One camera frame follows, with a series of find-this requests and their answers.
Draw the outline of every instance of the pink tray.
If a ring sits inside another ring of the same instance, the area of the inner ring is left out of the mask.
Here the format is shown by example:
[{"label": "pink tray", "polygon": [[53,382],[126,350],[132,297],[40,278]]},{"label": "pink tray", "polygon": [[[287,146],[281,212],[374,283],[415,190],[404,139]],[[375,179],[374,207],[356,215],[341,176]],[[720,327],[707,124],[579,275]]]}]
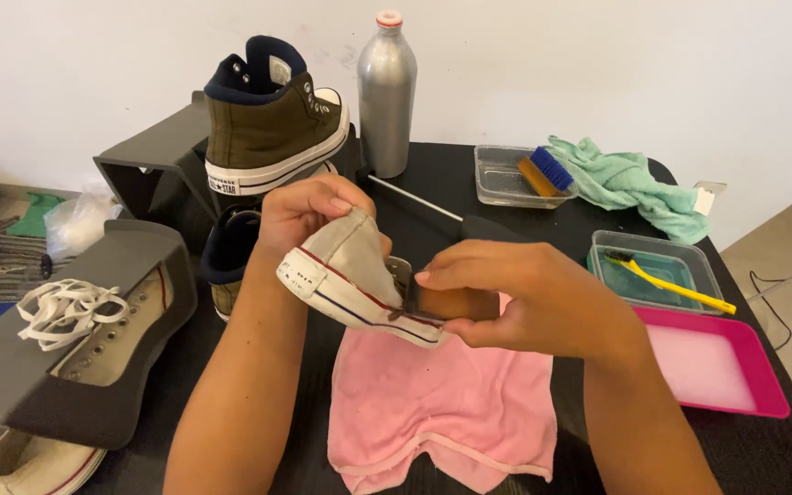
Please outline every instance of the pink tray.
[{"label": "pink tray", "polygon": [[634,308],[676,399],[715,411],[786,418],[790,406],[757,333],[741,321]]}]

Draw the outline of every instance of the clear plastic container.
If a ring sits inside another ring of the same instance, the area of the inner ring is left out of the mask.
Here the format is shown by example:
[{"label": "clear plastic container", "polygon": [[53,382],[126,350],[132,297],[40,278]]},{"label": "clear plastic container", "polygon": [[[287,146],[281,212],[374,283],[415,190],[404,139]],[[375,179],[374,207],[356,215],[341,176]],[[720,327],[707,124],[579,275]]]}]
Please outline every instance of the clear plastic container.
[{"label": "clear plastic container", "polygon": [[475,189],[484,204],[521,206],[524,208],[557,208],[577,197],[571,184],[564,197],[541,197],[518,170],[518,163],[536,148],[479,145],[475,147]]},{"label": "clear plastic container", "polygon": [[708,258],[698,247],[617,231],[595,231],[586,257],[588,271],[633,306],[676,309],[688,313],[722,314],[672,291],[659,289],[625,267],[608,262],[605,249],[632,253],[634,261],[649,275],[690,290],[723,299]]}]

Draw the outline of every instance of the silver aluminum bottle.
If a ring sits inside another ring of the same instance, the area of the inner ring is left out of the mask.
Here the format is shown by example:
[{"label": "silver aluminum bottle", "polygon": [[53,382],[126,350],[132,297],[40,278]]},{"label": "silver aluminum bottle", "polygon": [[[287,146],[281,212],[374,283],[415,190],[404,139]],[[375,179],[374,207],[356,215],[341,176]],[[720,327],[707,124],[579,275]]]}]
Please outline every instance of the silver aluminum bottle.
[{"label": "silver aluminum bottle", "polygon": [[363,165],[381,178],[395,177],[408,164],[408,138],[417,61],[402,36],[402,16],[378,14],[378,32],[359,55],[359,142]]}]

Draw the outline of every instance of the white shoelace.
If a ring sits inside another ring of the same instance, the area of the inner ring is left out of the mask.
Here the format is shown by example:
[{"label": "white shoelace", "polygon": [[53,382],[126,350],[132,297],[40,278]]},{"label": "white shoelace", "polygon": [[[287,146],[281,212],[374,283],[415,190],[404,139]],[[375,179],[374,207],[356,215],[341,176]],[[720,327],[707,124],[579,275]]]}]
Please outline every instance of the white shoelace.
[{"label": "white shoelace", "polygon": [[[90,334],[97,323],[111,323],[124,316],[127,303],[116,296],[118,290],[118,287],[102,289],[72,278],[38,287],[16,303],[20,316],[29,321],[29,325],[17,334],[24,340],[38,339],[42,351],[60,349]],[[38,299],[35,314],[27,310],[33,299]],[[111,316],[97,313],[107,302],[116,303],[121,309]],[[56,332],[72,323],[75,323],[72,331]]]}]

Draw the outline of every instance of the bottle cap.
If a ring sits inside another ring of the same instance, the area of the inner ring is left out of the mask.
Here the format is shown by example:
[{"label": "bottle cap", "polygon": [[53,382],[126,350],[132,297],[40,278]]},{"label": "bottle cap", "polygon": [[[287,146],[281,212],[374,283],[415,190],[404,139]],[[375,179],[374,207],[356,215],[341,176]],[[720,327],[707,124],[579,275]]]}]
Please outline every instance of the bottle cap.
[{"label": "bottle cap", "polygon": [[380,11],[376,20],[378,21],[378,26],[385,28],[402,26],[402,14],[396,11]]}]

